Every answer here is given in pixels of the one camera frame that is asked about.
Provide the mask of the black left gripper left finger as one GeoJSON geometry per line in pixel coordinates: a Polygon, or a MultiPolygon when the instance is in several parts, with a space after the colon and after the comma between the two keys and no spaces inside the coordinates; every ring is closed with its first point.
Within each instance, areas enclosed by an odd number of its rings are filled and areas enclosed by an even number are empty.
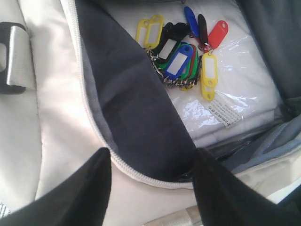
{"type": "Polygon", "coordinates": [[[31,204],[1,219],[2,226],[101,226],[111,193],[111,156],[100,148],[75,173],[31,204]]]}

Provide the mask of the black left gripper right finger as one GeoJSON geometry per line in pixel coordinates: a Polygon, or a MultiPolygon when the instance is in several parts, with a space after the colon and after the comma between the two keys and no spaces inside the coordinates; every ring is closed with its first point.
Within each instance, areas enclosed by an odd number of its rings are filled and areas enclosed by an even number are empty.
{"type": "Polygon", "coordinates": [[[205,226],[299,226],[300,215],[243,183],[206,149],[193,155],[192,181],[205,226]]]}

